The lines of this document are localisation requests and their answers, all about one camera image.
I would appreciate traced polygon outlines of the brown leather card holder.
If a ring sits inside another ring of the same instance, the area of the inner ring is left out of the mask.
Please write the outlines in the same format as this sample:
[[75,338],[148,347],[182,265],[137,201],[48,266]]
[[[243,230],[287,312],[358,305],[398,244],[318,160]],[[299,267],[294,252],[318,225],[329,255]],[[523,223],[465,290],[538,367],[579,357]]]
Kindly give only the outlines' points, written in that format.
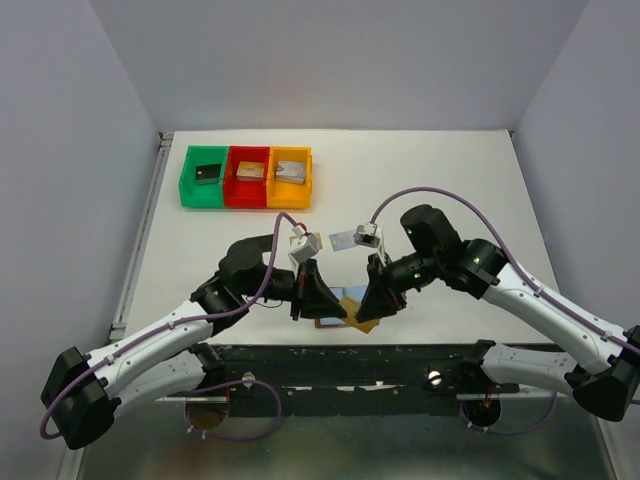
[[338,300],[338,305],[347,314],[347,318],[344,317],[324,317],[315,320],[316,329],[330,329],[330,328],[355,328],[361,332],[368,333],[376,323],[374,321],[358,322],[354,315],[355,311],[359,307],[366,292],[365,285],[348,286],[348,287],[331,287],[331,292]]

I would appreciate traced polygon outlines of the silver VIP credit card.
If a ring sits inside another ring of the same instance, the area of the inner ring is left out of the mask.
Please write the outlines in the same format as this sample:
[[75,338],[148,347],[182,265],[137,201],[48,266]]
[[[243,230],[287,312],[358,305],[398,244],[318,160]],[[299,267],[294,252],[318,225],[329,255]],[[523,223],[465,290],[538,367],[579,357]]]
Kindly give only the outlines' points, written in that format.
[[356,230],[347,230],[329,235],[330,246],[334,252],[344,251],[355,247]]

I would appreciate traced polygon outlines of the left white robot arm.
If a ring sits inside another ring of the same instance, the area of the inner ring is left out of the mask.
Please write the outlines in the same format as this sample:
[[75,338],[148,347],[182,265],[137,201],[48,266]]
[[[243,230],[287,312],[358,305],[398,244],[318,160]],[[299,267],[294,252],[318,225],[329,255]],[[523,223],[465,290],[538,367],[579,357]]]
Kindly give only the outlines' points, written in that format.
[[234,326],[259,298],[290,305],[293,319],[338,317],[344,310],[319,275],[319,237],[294,229],[289,270],[275,267],[273,234],[229,247],[217,272],[160,320],[118,342],[83,354],[76,347],[53,363],[40,399],[40,435],[71,450],[104,435],[129,407],[195,390],[214,393],[220,368],[205,360],[206,341]]

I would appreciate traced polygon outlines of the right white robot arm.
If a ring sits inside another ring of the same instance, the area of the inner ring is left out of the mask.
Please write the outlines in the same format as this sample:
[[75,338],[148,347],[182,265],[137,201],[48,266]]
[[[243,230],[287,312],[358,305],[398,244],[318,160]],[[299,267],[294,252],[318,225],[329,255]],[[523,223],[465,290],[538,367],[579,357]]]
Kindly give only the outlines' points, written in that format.
[[390,317],[407,305],[406,293],[435,280],[524,321],[558,346],[558,352],[479,341],[460,367],[469,390],[520,384],[570,396],[587,412],[619,422],[639,387],[639,330],[599,319],[537,282],[504,249],[483,240],[463,240],[445,214],[427,204],[405,212],[400,224],[414,251],[391,260],[380,226],[357,227],[354,241],[373,249],[369,283],[358,322]]

